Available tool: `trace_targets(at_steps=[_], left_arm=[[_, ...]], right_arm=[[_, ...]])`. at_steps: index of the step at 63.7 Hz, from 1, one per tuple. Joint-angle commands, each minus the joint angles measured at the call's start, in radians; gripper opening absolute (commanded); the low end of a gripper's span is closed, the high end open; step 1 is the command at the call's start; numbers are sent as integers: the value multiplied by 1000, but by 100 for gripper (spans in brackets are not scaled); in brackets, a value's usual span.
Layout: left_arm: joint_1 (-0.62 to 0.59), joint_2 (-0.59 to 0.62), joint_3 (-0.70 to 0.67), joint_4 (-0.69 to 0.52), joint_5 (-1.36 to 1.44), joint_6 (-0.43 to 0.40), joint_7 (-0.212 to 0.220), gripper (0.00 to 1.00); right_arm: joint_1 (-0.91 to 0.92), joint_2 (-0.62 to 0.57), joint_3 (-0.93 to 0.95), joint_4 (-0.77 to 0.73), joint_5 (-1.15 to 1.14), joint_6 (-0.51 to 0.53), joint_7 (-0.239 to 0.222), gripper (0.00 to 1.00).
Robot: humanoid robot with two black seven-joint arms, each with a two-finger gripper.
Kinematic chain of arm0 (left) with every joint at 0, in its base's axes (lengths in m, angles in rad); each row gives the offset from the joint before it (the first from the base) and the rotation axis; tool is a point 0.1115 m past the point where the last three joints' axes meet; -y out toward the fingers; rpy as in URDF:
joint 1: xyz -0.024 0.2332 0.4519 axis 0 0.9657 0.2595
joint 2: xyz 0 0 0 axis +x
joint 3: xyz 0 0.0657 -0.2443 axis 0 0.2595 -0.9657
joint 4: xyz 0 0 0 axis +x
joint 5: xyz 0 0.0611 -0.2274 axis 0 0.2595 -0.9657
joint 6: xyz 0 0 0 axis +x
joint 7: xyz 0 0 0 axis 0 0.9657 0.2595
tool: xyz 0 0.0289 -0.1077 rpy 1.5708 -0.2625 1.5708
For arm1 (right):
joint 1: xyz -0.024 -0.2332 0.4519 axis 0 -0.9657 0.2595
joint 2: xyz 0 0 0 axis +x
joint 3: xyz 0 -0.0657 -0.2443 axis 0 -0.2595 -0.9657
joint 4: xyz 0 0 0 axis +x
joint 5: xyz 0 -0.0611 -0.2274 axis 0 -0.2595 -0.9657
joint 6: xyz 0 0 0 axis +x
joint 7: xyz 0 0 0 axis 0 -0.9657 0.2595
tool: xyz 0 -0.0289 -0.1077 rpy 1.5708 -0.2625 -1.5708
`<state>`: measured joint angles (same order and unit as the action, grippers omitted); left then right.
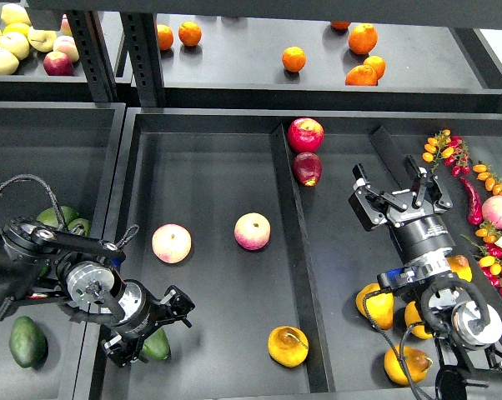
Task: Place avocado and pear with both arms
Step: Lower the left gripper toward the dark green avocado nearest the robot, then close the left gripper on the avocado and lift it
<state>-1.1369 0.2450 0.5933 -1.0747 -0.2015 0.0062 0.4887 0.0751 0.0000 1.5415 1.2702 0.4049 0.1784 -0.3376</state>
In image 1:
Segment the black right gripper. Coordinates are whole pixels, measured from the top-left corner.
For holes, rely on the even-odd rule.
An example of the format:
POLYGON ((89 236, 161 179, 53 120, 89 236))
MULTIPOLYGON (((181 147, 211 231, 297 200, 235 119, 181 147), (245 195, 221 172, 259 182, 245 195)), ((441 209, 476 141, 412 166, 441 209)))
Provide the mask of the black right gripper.
POLYGON ((354 190, 349 205, 365 231, 388 224, 401 262, 413 265, 427 254, 442 257, 455 246, 441 214, 453 207, 439 177, 420 167, 411 155, 403 161, 411 189, 388 193, 372 187, 361 163, 354 165, 354 190))

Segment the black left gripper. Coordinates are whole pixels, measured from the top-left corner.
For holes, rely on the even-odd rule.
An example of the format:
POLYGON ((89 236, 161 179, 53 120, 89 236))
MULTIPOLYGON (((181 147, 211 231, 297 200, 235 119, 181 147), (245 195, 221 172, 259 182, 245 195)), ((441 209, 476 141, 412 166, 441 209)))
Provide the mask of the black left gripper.
POLYGON ((118 300, 124 317, 113 325, 116 333, 105 333, 101 339, 105 356, 119 368, 135 362, 148 363, 143 355, 145 338, 161 326, 176 322, 191 328, 188 314, 195 309, 190 297, 175 285, 167 288, 162 299, 157 299, 139 281, 124 283, 123 295, 118 300))

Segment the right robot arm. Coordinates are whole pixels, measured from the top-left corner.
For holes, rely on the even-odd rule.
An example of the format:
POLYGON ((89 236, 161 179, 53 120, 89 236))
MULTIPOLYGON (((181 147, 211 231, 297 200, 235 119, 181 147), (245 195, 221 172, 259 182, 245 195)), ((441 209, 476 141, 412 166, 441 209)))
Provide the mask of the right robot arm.
POLYGON ((411 156, 399 169, 410 186, 384 192, 372 186, 361 164, 353 168, 349 204, 365 230, 388 228, 402 262, 379 274, 378 288, 362 301, 390 293, 414 302, 419 325, 437 349, 436 398, 502 399, 502 317, 449 266, 454 240, 441 218, 453 206, 449 194, 411 156))

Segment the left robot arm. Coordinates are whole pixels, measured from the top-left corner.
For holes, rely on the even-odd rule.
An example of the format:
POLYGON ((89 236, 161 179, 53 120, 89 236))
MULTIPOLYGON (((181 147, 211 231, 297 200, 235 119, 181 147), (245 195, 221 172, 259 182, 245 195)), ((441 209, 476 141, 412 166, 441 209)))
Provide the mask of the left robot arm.
POLYGON ((121 368, 147 360, 144 343, 162 326, 191 324, 188 314, 195 305, 178 287, 171 285, 156 298, 141 282, 119 274, 126 258, 123 248, 138 232, 137 225, 118 242, 68 228, 55 193, 32 174, 1 182, 0 194, 11 184, 30 181, 46 191, 58 225, 14 217, 0 229, 0 321, 21 306, 56 303, 73 322, 108 328, 101 347, 121 368))

